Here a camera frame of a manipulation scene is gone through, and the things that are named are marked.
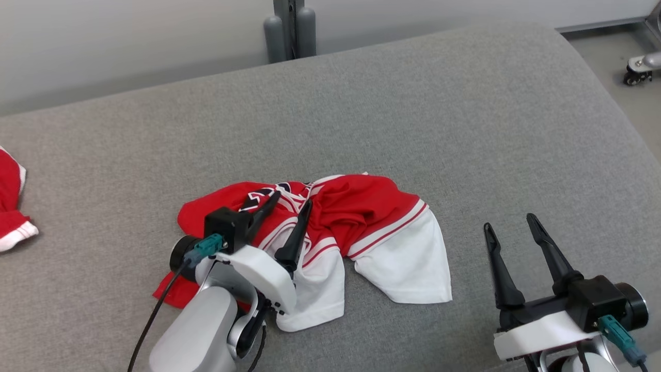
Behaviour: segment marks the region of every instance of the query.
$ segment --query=gray fabric surface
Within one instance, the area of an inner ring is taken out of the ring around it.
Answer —
[[[121,371],[182,203],[243,180],[386,175],[443,230],[454,301],[395,304],[347,263],[345,316],[259,371],[509,371],[482,225],[528,299],[551,294],[535,212],[575,268],[646,295],[661,347],[661,169],[555,31],[492,24],[0,118],[39,237],[0,256],[0,370]],[[138,369],[178,311],[164,307]],[[239,370],[245,370],[244,363]]]

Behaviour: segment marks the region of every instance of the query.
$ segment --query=black cable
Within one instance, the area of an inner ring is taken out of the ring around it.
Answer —
[[[257,361],[259,357],[262,356],[262,350],[264,350],[264,344],[266,341],[266,325],[262,326],[262,343],[259,344],[259,349],[257,349],[257,355],[254,357],[253,364],[248,368],[248,372],[253,372],[254,368],[257,366]]]
[[[583,346],[580,342],[576,343],[576,349],[578,349],[578,359],[583,364],[583,372],[590,372],[590,366],[587,359],[585,359],[585,351],[583,351]]]
[[[142,341],[145,340],[145,336],[147,335],[147,332],[151,327],[151,323],[154,322],[154,319],[156,318],[156,314],[161,308],[163,301],[165,301],[165,296],[167,296],[167,293],[170,291],[172,284],[175,283],[176,278],[181,274],[181,271],[184,269],[184,267],[188,266],[189,263],[190,263],[190,259],[184,260],[184,263],[182,263],[181,266],[177,269],[175,276],[173,276],[172,279],[170,279],[170,283],[168,283],[167,287],[165,287],[165,290],[163,291],[163,294],[161,295],[159,302],[156,302],[156,306],[154,306],[154,310],[151,311],[151,316],[147,321],[147,325],[145,325],[145,329],[142,330],[140,339],[138,339],[137,341],[136,348],[133,350],[133,355],[131,355],[131,361],[128,363],[128,369],[126,370],[127,372],[133,371],[133,365],[136,364],[137,353],[140,351],[140,346],[142,346]]]

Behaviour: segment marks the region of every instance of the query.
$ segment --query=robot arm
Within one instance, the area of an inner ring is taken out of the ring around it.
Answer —
[[[603,337],[618,344],[632,365],[643,363],[627,331],[647,325],[648,311],[638,292],[626,283],[611,283],[603,275],[585,279],[574,270],[534,214],[526,216],[535,243],[542,249],[553,296],[525,301],[500,256],[500,242],[485,224],[486,250],[491,264],[500,327],[494,347],[502,360],[523,358],[531,372],[617,371]],[[550,353],[578,348],[578,355],[546,364]]]
[[[296,227],[275,259],[250,245],[279,197],[275,192],[255,213],[225,207],[213,211],[205,217],[205,239],[187,236],[175,245],[171,269],[179,270],[195,257],[195,266],[183,271],[188,279],[198,279],[200,289],[152,349],[152,372],[234,372],[235,361],[250,352],[259,329],[266,326],[266,313],[271,308],[280,312],[294,309],[293,272],[311,201],[304,204]],[[209,247],[214,250],[211,255],[205,251]],[[250,304],[250,310],[246,313],[237,308],[236,300]]]

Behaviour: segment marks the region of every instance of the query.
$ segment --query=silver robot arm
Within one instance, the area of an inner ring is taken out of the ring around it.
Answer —
[[[281,314],[294,310],[293,272],[299,264],[311,201],[304,204],[298,223],[275,257],[249,244],[279,196],[275,192],[255,213],[223,208],[207,215],[205,237],[222,236],[222,249],[211,256],[203,253],[205,258],[194,268],[179,270],[200,289],[152,349],[152,372],[234,372],[235,362],[250,352],[258,331],[266,331],[266,314],[271,309]],[[204,240],[182,238],[171,257],[173,271],[185,262],[184,254],[194,256],[200,247],[204,252]],[[250,304],[250,310],[241,310],[237,301]]]

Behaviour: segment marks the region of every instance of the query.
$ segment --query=white stripe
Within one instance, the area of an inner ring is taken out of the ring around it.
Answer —
[[[298,221],[298,218],[296,217],[290,217],[287,218],[285,221],[282,221],[281,224],[278,225],[269,235],[267,235],[261,242],[259,242],[259,246],[257,248],[261,249],[262,251],[265,249],[265,245],[267,242],[271,240],[275,240],[275,237],[280,235],[282,233],[282,230],[284,229],[285,225],[291,224],[291,223],[296,223]]]
[[[390,225],[388,225],[384,228],[380,228],[379,230],[376,230],[375,232],[371,233],[370,235],[367,235],[365,238],[362,238],[361,240],[358,240],[356,243],[354,243],[354,245],[351,246],[351,248],[349,248],[349,252],[347,253],[347,256],[352,256],[352,255],[356,254],[356,252],[358,252],[358,251],[362,250],[363,248],[365,248],[366,246],[374,243],[374,241],[380,239],[382,236],[388,234],[389,232],[391,232],[393,230],[396,230],[396,229],[400,228],[406,221],[410,220],[413,216],[415,216],[423,208],[428,208],[428,207],[425,205],[424,201],[419,199],[418,202],[413,206],[413,208],[411,208],[411,210],[404,215],[404,217],[398,219],[394,223],[392,223],[392,224],[390,224]]]
[[[330,237],[330,238],[323,238],[322,240],[319,240],[314,247],[310,250],[310,252],[307,252],[305,254],[305,263],[304,265],[307,265],[307,262],[312,259],[312,257],[319,252],[319,250],[323,247],[329,246],[331,244],[334,244],[337,246],[337,242],[335,241],[335,238]]]

